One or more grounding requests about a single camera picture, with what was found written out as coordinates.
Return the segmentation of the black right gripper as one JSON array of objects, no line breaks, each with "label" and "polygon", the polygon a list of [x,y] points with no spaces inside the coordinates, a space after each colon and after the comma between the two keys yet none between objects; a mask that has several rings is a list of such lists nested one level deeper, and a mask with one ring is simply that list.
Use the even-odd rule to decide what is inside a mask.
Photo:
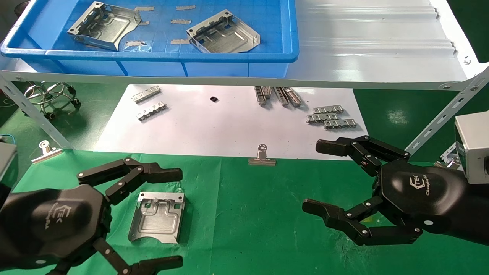
[{"label": "black right gripper", "polygon": [[[316,152],[348,156],[369,176],[378,175],[379,197],[349,210],[313,199],[302,203],[305,213],[322,218],[327,228],[342,231],[356,245],[409,245],[422,230],[488,245],[488,184],[469,183],[463,171],[411,164],[409,152],[367,135],[320,139]],[[361,223],[379,211],[395,225]]]}]

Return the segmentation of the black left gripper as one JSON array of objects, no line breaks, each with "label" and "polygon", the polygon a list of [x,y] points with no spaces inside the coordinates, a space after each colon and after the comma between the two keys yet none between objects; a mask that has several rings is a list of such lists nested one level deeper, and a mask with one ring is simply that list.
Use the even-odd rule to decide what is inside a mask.
[{"label": "black left gripper", "polygon": [[[2,270],[56,265],[48,275],[67,275],[97,252],[118,275],[156,275],[183,266],[182,256],[129,265],[104,239],[112,220],[110,204],[119,204],[144,183],[181,181],[180,168],[164,169],[155,162],[125,158],[82,171],[77,178],[80,186],[72,189],[40,189],[7,197],[0,213]],[[105,196],[93,188],[112,180],[117,183],[105,190]]]}]

